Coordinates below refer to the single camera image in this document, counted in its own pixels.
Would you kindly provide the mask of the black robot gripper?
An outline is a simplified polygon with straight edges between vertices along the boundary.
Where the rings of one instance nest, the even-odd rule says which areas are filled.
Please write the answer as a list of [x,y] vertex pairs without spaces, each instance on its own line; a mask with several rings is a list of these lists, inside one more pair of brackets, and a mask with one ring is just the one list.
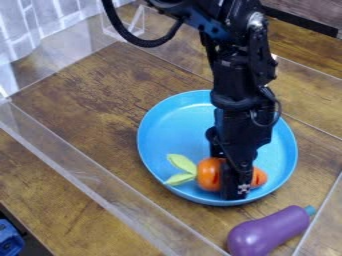
[[242,200],[251,190],[252,161],[258,148],[271,141],[282,105],[267,87],[259,87],[252,96],[235,101],[211,91],[214,127],[206,131],[210,155],[227,158],[220,165],[220,197]]

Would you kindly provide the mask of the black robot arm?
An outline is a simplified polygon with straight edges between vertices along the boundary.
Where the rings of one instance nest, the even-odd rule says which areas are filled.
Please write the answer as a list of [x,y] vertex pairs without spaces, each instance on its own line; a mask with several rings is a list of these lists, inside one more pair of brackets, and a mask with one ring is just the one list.
[[160,13],[183,20],[200,34],[214,87],[214,126],[207,129],[210,153],[223,158],[220,197],[247,197],[258,148],[271,141],[282,108],[267,84],[276,61],[267,39],[259,0],[147,0]]

